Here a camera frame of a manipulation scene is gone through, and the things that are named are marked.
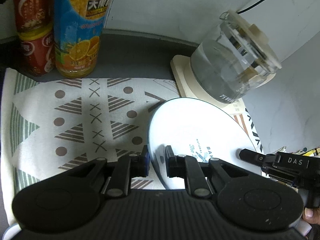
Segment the person right hand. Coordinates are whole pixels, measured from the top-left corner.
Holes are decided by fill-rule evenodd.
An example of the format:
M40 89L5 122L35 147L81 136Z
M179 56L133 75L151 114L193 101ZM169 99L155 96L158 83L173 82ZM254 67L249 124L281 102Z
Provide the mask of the person right hand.
M310 231L307 233L307 239L319 239L319 225L320 225L320 208L304 209L303 220L311 225Z

